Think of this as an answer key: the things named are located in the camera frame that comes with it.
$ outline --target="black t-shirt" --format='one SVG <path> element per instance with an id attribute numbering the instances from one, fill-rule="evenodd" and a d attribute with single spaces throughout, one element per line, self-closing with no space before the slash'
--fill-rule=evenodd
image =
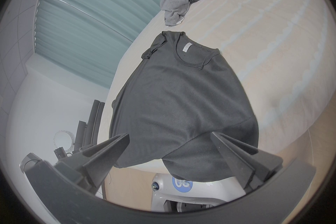
<path id="1" fill-rule="evenodd" d="M 130 144 L 115 167 L 162 159 L 178 179 L 233 176 L 210 140 L 217 131 L 258 146 L 258 123 L 237 76 L 218 49 L 164 31 L 112 103 L 110 137 Z"/>

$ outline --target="white tag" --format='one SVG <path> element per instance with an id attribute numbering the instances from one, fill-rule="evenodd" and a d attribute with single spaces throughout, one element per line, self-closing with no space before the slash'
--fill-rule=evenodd
<path id="1" fill-rule="evenodd" d="M 188 48 L 189 48 L 191 45 L 192 45 L 192 43 L 189 42 L 187 45 L 184 46 L 183 51 L 184 51 L 184 52 L 187 52 L 187 51 L 188 51 Z"/>

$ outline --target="curtain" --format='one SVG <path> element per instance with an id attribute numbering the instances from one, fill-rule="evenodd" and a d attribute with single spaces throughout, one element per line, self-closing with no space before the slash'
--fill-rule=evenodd
<path id="1" fill-rule="evenodd" d="M 119 60 L 159 11 L 160 0 L 40 0 L 35 52 L 109 88 Z"/>

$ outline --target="blue sticker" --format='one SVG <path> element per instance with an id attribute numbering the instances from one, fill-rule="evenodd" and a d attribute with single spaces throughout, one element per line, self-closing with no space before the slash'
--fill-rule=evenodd
<path id="1" fill-rule="evenodd" d="M 187 193 L 193 187 L 192 181 L 179 180 L 179 179 L 176 179 L 175 177 L 172 177 L 172 182 L 173 182 L 174 188 L 176 188 L 181 193 Z"/>

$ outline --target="mattress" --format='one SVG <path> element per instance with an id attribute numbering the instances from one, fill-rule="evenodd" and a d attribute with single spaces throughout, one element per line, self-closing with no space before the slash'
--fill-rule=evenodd
<path id="1" fill-rule="evenodd" d="M 237 74 L 259 125 L 258 148 L 277 153 L 318 118 L 336 88 L 335 22 L 324 0 L 200 0 L 180 25 L 160 11 L 120 60 L 101 118 L 98 142 L 109 137 L 111 103 L 162 31 L 184 31 L 219 48 Z M 162 161 L 137 166 L 167 172 Z"/>

